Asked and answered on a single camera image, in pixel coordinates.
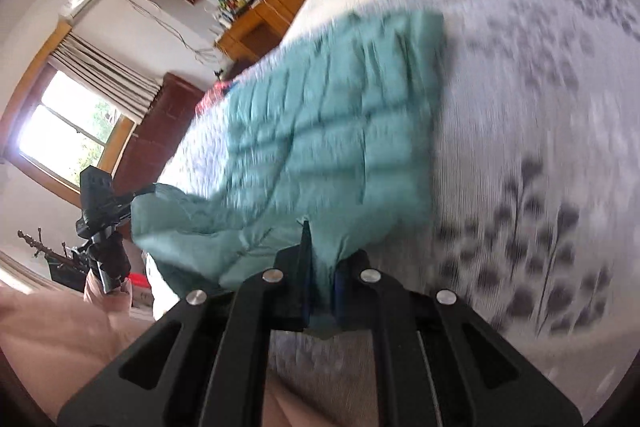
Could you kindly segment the left hand in black glove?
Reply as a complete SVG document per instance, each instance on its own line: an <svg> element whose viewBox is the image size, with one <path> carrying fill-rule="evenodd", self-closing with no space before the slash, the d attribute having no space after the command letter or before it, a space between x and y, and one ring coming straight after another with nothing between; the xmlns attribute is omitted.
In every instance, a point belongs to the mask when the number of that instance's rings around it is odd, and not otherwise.
<svg viewBox="0 0 640 427"><path fill-rule="evenodd" d="M94 234L88 257L91 271L101 283L104 294L116 291L127 282L131 265L119 232L107 229Z"/></svg>

